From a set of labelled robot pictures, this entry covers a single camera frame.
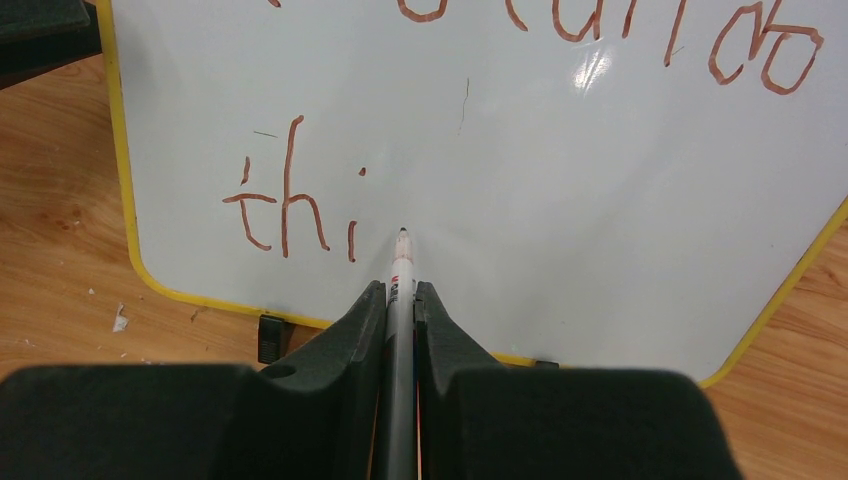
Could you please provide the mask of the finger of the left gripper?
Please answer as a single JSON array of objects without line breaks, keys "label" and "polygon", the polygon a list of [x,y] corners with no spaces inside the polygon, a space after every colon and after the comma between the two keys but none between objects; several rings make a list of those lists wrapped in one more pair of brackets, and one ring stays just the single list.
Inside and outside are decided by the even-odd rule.
[{"label": "finger of the left gripper", "polygon": [[94,4],[83,0],[2,0],[3,89],[101,52]]}]

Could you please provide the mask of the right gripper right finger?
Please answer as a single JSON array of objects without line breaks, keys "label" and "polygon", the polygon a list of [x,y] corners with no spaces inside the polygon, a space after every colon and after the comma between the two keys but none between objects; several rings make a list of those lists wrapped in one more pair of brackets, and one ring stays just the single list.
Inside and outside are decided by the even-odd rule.
[{"label": "right gripper right finger", "polygon": [[514,368],[417,287],[426,479],[738,479],[706,395],[665,370]]}]

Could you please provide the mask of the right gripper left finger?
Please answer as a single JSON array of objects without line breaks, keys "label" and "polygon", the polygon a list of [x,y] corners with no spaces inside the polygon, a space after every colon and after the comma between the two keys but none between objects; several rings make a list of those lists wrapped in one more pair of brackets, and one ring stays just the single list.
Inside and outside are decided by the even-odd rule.
[{"label": "right gripper left finger", "polygon": [[1,385],[5,479],[364,479],[386,288],[262,370],[54,365]]}]

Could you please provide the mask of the brown whiteboard marker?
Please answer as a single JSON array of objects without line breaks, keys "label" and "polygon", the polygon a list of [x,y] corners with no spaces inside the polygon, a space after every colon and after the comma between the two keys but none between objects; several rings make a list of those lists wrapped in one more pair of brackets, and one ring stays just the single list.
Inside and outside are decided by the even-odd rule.
[{"label": "brown whiteboard marker", "polygon": [[398,233],[391,265],[390,296],[387,304],[386,440],[384,477],[417,477],[417,393],[415,380],[412,240],[403,227]]}]

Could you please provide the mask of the yellow-framed whiteboard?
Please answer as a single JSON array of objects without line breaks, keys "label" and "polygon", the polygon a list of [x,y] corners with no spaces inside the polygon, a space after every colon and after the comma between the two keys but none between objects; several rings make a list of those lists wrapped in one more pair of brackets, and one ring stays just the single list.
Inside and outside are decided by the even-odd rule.
[{"label": "yellow-framed whiteboard", "polygon": [[507,362],[724,375],[847,215],[843,1],[101,1],[133,266]]}]

